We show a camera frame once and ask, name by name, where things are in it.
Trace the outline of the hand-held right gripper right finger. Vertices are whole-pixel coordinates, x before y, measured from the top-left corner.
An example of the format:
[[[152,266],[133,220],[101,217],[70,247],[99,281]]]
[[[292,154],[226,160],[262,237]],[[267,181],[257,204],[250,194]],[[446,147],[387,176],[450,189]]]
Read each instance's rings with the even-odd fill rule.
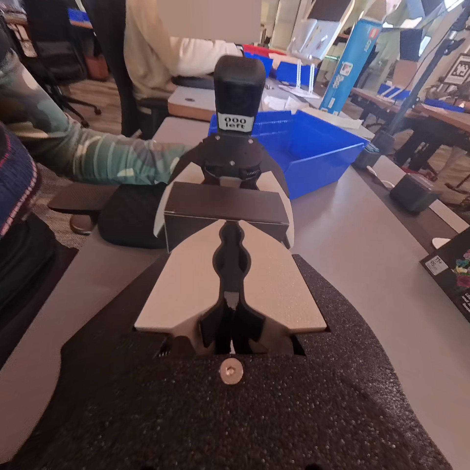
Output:
[[[249,222],[238,223],[247,268],[240,291],[242,324],[254,345],[324,332],[327,323],[291,252]]]

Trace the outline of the small blue plastic bin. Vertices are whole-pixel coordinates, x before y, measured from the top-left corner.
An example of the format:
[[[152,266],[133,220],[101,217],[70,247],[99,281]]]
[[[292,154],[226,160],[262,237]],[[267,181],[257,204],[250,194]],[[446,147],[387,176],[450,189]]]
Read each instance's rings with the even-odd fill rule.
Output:
[[[297,85],[298,76],[298,63],[291,63],[281,61],[276,69],[273,69],[273,76],[281,82],[286,82],[290,85]],[[316,65],[301,65],[300,66],[300,85],[301,86],[314,86],[318,74]]]

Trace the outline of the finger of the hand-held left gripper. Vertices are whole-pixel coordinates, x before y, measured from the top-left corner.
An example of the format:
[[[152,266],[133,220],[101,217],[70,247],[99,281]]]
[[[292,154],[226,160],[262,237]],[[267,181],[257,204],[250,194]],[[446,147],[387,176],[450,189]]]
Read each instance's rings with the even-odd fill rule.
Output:
[[[284,243],[288,249],[293,248],[295,242],[295,226],[291,201],[289,197],[286,195],[284,189],[281,187],[272,171],[261,173],[257,180],[257,188],[260,191],[276,192],[281,197],[286,215],[289,220],[289,227],[287,228],[285,235],[286,241]]]
[[[164,227],[166,204],[173,188],[173,184],[176,182],[202,184],[204,182],[203,170],[200,166],[191,162],[171,183],[166,186],[156,211],[153,231],[155,237],[159,236]]]

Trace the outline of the grey desk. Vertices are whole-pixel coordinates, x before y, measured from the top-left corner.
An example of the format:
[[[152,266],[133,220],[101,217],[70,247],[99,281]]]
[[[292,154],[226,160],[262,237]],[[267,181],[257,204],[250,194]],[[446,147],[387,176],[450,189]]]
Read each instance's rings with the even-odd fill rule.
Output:
[[[293,201],[301,255],[367,321],[417,418],[453,469],[469,469],[469,322],[420,265],[427,251],[349,168]],[[111,245],[94,230],[1,370],[1,463],[54,391],[62,345],[162,250]]]

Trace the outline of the person's left forearm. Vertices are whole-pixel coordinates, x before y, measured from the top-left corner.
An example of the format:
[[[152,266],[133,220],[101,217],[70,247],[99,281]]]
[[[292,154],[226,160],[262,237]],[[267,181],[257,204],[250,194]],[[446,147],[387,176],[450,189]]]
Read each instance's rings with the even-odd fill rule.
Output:
[[[84,128],[39,86],[9,46],[1,47],[0,120],[31,157],[55,174],[96,185],[168,183],[190,146]]]

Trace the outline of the black office chair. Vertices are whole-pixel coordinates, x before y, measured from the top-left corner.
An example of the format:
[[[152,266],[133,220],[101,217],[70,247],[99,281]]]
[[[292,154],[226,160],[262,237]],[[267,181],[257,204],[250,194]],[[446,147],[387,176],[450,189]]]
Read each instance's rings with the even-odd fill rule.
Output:
[[[44,70],[46,90],[62,110],[74,114],[80,124],[88,128],[89,123],[72,105],[92,108],[96,115],[101,115],[102,111],[94,104],[66,94],[70,85],[88,79],[79,37],[70,23],[66,3],[26,0],[23,4],[32,45]]]

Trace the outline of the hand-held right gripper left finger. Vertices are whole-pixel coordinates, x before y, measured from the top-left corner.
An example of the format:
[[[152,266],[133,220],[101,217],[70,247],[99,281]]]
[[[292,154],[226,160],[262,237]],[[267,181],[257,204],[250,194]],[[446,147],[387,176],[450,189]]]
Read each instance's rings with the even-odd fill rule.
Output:
[[[170,253],[134,327],[215,345],[225,314],[223,263],[235,222],[216,220]]]

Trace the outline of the black mesh cushion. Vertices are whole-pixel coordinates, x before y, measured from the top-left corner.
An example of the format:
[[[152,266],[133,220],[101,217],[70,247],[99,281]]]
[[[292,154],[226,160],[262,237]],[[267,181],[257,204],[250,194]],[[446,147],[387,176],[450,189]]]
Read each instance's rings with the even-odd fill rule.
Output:
[[[98,216],[101,238],[118,246],[166,249],[164,229],[154,235],[156,213],[166,187],[165,183],[120,185]]]

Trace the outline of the black light stand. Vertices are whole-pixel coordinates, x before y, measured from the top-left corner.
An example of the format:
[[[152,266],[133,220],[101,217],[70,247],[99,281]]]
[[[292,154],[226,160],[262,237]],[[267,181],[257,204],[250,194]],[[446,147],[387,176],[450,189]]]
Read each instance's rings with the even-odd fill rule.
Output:
[[[470,2],[466,0],[461,3],[461,13],[454,20],[452,25],[445,32],[442,39],[436,45],[436,52],[434,56],[427,64],[427,67],[420,75],[420,78],[417,80],[416,84],[413,86],[409,96],[401,104],[391,123],[385,130],[377,132],[371,143],[367,145],[366,149],[371,151],[373,156],[381,156],[387,154],[391,150],[395,141],[394,135],[399,132],[399,127],[407,112],[411,110],[417,103],[418,95],[421,89],[424,87],[426,81],[438,66],[440,60],[444,56],[449,55],[458,49],[465,41],[465,38],[457,40],[456,36],[465,30],[467,21],[469,20],[469,15]]]

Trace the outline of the matte black box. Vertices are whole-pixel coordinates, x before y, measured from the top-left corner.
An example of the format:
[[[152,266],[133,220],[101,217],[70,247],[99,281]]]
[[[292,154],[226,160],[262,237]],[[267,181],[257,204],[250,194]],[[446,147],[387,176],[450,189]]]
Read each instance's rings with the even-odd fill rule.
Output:
[[[175,182],[163,214],[168,253],[218,220],[244,220],[279,242],[288,241],[290,221],[278,192]]]

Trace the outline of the person's dark clothing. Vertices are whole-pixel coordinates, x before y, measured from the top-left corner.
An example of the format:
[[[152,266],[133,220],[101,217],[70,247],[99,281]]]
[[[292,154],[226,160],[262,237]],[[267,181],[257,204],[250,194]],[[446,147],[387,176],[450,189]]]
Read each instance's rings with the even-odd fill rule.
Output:
[[[78,250],[56,240],[32,208],[41,186],[36,163],[0,127],[0,367],[4,367]]]

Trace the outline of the black white marker tag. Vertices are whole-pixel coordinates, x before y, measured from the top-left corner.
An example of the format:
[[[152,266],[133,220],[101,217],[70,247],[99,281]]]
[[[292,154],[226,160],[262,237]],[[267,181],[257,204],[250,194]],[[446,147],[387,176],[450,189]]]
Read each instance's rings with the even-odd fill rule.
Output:
[[[445,75],[445,85],[463,85],[470,77],[470,56],[461,54]]]

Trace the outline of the black glossy cardboard box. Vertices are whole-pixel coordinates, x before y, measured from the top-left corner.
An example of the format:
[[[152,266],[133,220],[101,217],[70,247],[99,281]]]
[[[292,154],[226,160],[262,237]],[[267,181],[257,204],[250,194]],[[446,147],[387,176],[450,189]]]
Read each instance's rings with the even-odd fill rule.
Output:
[[[470,229],[420,261],[467,321],[470,320]]]

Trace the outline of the dark charger block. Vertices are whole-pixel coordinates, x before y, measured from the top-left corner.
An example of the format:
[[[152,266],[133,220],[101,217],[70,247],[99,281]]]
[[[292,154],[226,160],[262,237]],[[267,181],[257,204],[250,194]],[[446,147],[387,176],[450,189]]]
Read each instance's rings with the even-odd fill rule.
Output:
[[[361,170],[366,170],[368,167],[373,168],[380,156],[382,156],[381,150],[370,142],[361,150],[352,165],[354,168]]]

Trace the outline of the blue printed carton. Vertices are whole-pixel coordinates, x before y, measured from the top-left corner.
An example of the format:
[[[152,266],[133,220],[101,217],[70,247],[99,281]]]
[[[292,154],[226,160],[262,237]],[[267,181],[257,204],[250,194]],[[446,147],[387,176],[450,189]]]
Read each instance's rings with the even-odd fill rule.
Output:
[[[319,110],[339,115],[378,37],[383,22],[371,18],[357,21],[322,98]]]

